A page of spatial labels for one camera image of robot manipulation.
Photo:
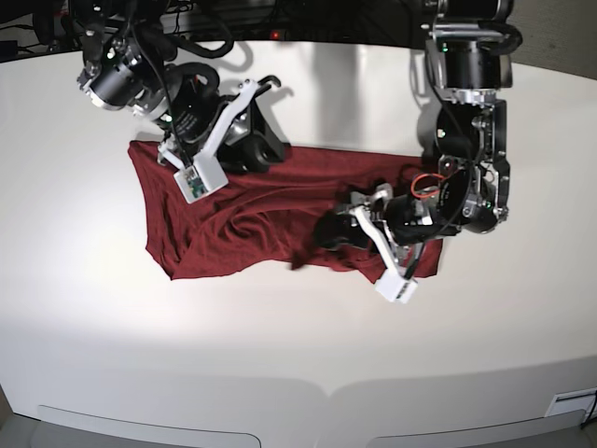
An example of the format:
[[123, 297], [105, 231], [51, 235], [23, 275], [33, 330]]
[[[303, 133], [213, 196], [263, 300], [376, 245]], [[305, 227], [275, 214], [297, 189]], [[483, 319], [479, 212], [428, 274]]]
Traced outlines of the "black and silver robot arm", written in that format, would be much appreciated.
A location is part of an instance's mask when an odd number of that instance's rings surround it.
[[203, 156], [223, 172], [264, 172], [285, 158], [257, 98], [281, 85], [276, 76], [220, 92], [209, 64], [235, 44], [230, 28], [206, 1], [202, 14], [216, 26], [221, 45], [208, 49], [194, 36], [168, 33], [161, 23], [170, 1], [75, 1], [83, 28], [83, 69], [77, 85], [98, 107], [130, 110], [164, 133], [161, 161], [192, 172]]

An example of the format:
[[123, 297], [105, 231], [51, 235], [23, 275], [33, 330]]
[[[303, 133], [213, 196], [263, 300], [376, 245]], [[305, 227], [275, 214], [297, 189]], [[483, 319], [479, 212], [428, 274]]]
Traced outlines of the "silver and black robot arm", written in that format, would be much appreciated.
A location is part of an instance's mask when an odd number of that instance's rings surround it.
[[368, 221], [393, 246], [415, 246], [462, 230], [493, 231], [507, 219], [510, 165], [507, 103], [498, 93], [511, 88], [512, 54], [521, 31], [508, 18], [511, 1], [424, 1], [425, 77], [435, 95], [432, 154], [437, 171], [430, 186], [394, 196], [381, 185], [354, 191], [316, 224], [315, 242], [328, 250], [368, 246], [358, 224]]

